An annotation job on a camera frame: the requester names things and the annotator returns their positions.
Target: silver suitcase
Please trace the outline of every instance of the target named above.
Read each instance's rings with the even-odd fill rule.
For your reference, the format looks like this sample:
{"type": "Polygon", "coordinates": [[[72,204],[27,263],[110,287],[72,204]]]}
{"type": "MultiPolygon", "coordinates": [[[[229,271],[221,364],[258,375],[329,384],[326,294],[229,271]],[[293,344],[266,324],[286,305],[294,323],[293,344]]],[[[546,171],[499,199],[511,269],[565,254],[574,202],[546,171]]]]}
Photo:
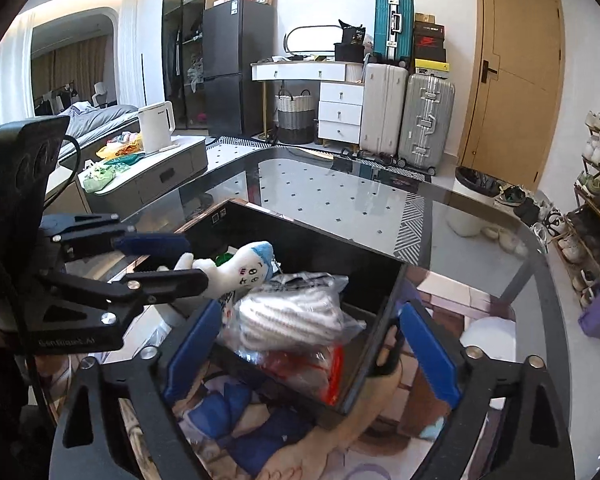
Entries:
{"type": "Polygon", "coordinates": [[[398,166],[407,164],[436,174],[445,149],[456,87],[447,79],[413,74],[407,84],[398,166]]]}
{"type": "Polygon", "coordinates": [[[399,66],[366,66],[360,149],[394,156],[398,149],[404,89],[409,73],[399,66]]]}

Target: blue gripper pad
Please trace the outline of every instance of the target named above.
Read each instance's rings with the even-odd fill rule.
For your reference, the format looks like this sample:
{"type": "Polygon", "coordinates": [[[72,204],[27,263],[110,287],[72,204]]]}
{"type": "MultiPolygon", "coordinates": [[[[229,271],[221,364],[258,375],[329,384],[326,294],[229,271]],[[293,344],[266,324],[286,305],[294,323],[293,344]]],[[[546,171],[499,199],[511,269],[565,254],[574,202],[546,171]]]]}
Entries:
{"type": "Polygon", "coordinates": [[[435,396],[455,408],[461,395],[456,382],[456,366],[411,303],[402,306],[400,330],[435,396]]]}
{"type": "Polygon", "coordinates": [[[168,406],[173,406],[187,396],[198,371],[211,353],[221,327],[222,305],[215,300],[209,301],[198,322],[169,362],[162,392],[162,398],[168,406]]]}
{"type": "Polygon", "coordinates": [[[158,256],[179,258],[191,252],[191,244],[185,235],[172,233],[132,233],[113,242],[113,248],[125,256],[158,256]]]}

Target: teal suitcase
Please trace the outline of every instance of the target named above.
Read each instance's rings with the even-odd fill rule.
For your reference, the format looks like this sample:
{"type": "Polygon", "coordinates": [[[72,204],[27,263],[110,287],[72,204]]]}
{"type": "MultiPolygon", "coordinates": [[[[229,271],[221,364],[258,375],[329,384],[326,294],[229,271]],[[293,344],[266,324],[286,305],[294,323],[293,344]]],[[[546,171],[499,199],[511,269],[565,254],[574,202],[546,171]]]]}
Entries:
{"type": "Polygon", "coordinates": [[[413,17],[413,0],[376,0],[374,54],[379,62],[409,67],[413,17]]]}

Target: wooden door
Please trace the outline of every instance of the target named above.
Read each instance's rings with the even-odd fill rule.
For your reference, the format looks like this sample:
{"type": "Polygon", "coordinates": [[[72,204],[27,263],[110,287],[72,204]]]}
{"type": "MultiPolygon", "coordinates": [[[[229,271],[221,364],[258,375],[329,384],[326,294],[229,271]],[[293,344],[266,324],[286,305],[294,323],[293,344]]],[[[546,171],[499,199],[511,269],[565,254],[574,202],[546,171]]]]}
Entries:
{"type": "Polygon", "coordinates": [[[560,1],[483,0],[482,8],[482,57],[462,164],[535,189],[562,89],[560,1]]]}

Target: curtain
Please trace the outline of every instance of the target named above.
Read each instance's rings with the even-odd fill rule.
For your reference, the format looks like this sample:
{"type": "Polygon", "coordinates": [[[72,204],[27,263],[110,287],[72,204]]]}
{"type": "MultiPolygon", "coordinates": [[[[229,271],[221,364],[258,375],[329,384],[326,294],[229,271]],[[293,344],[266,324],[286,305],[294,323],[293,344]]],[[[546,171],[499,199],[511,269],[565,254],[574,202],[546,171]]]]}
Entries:
{"type": "Polygon", "coordinates": [[[80,101],[91,101],[93,86],[104,75],[106,36],[98,36],[58,48],[55,51],[51,89],[74,82],[80,101]]]}
{"type": "Polygon", "coordinates": [[[107,37],[98,36],[58,48],[31,60],[31,86],[33,97],[74,82],[80,101],[91,102],[93,86],[102,81],[107,37]]]}
{"type": "Polygon", "coordinates": [[[31,60],[31,90],[33,99],[42,97],[54,86],[54,53],[49,52],[31,60]]]}
{"type": "Polygon", "coordinates": [[[142,69],[136,48],[138,0],[122,0],[118,17],[118,103],[144,106],[142,69]]]}
{"type": "Polygon", "coordinates": [[[13,20],[0,41],[0,124],[33,117],[31,32],[34,11],[13,20]]]}

